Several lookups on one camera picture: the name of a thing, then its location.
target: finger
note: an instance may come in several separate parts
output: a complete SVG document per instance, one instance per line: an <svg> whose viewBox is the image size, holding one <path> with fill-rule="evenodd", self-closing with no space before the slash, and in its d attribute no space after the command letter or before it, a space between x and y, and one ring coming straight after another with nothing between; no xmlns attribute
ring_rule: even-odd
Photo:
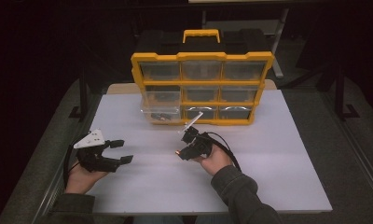
<svg viewBox="0 0 373 224"><path fill-rule="evenodd" d="M96 175L108 175L109 174L109 172L106 172L106 171L92 171L91 173L96 174Z"/></svg>
<svg viewBox="0 0 373 224"><path fill-rule="evenodd" d="M222 149L219 146L217 146L216 144L213 144L212 151L219 151L219 150L222 150Z"/></svg>
<svg viewBox="0 0 373 224"><path fill-rule="evenodd" d="M108 172L95 172L95 176L99 178L103 178L108 175Z"/></svg>
<svg viewBox="0 0 373 224"><path fill-rule="evenodd" d="M201 164L201 162L202 162L204 159L205 159L204 157L202 157L202 156L198 156L197 158L194 158L194 159L192 159L192 160L193 160L193 161L196 161L196 162L198 162L198 163Z"/></svg>

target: person's hand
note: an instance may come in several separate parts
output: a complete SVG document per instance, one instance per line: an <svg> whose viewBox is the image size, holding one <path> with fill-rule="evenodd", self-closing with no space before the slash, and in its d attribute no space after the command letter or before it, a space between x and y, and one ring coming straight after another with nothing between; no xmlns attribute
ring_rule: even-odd
<svg viewBox="0 0 373 224"><path fill-rule="evenodd" d="M101 178L108 175L107 172L89 172L80 164L77 164L69 173L67 188L64 193L85 194Z"/></svg>
<svg viewBox="0 0 373 224"><path fill-rule="evenodd" d="M220 169L233 164L227 153L215 144L213 144L212 152L209 157L204 158L199 156L193 160L200 163L204 170L210 175L215 175Z"/></svg>

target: table surface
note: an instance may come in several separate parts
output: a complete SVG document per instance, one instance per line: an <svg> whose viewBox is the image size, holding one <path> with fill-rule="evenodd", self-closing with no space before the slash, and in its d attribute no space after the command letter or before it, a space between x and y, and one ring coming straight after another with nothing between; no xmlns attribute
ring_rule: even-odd
<svg viewBox="0 0 373 224"><path fill-rule="evenodd" d="M125 140L104 156L134 155L89 192L93 211L102 214L211 214L227 212L210 185L211 177L194 161L182 161L182 126L152 125L140 112L140 94L104 95L91 130L106 140ZM242 171L256 180L258 196L281 213L331 211L321 182L300 139L281 91L264 91L256 119L248 126L194 125L201 133L222 135Z"/></svg>

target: person's right hand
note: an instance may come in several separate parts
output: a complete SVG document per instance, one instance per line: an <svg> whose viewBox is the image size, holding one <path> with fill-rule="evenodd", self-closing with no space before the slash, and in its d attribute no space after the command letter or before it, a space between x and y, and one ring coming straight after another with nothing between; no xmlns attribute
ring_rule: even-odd
<svg viewBox="0 0 373 224"><path fill-rule="evenodd" d="M193 160L200 163L204 170L210 175L215 175L220 169L233 164L227 153L215 144L213 144L212 152L209 157L204 158L199 156Z"/></svg>

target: black cable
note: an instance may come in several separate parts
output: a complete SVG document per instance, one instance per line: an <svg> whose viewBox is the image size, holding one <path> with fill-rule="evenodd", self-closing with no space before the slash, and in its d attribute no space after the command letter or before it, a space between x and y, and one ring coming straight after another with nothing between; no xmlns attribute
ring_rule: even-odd
<svg viewBox="0 0 373 224"><path fill-rule="evenodd" d="M76 164L74 164L71 168L70 168L70 170L68 170L68 173L70 174L70 172L74 169L74 167L76 167L76 166L78 166L79 165L79 162L77 162Z"/></svg>
<svg viewBox="0 0 373 224"><path fill-rule="evenodd" d="M73 148L74 148L74 144L79 142L82 138L86 137L88 134L90 134L90 132L88 132L86 134L82 134L81 136L79 136L77 138L77 140L75 140L73 143L71 143L67 148L67 152L64 156L64 161L63 161L63 184L64 184L64 188L67 188L68 173L75 167L75 166L73 166L70 170L68 169L68 166L69 166L69 163L70 163L70 157L71 157L71 154L72 154Z"/></svg>
<svg viewBox="0 0 373 224"><path fill-rule="evenodd" d="M215 134L217 135L218 137L220 137L222 139L222 141L224 141L225 145L227 145L227 147L224 147L224 145L222 145L220 142L216 141L215 139L213 139L208 133L207 134L207 137L205 136L202 136L202 134L200 135L192 135L193 137L197 137L197 138L202 138L202 139L206 139L206 140L209 140L211 141L213 144L217 145L219 148L221 148L225 153L227 153L227 155L230 157L230 159L233 161L233 164L235 165L236 169L238 169L240 172L242 171L242 168L240 167L239 165L239 162L237 161L236 157L234 156L233 152L230 150L230 147L227 143L227 141L225 141L225 139L223 137L221 137L221 135L217 134L217 133L212 133L212 134Z"/></svg>

